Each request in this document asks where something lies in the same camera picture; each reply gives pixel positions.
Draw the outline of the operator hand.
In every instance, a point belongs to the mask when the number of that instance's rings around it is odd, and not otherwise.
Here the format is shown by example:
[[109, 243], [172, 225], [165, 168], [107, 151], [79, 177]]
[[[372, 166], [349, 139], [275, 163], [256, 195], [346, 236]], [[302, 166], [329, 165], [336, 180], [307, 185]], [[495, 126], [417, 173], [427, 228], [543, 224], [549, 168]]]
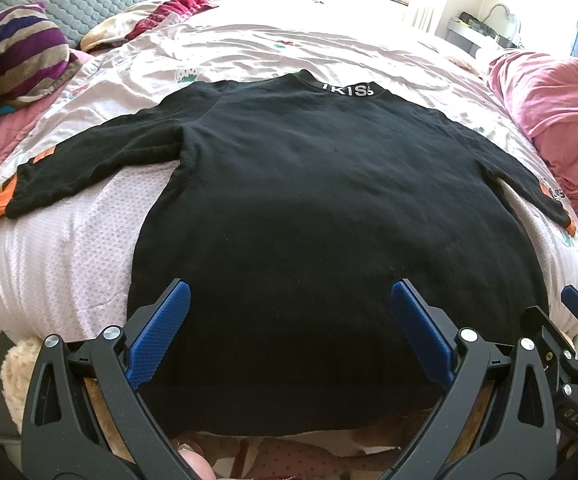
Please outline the operator hand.
[[216, 474], [212, 466], [204, 458], [198, 445], [187, 442], [179, 443], [177, 452], [200, 479], [216, 480]]

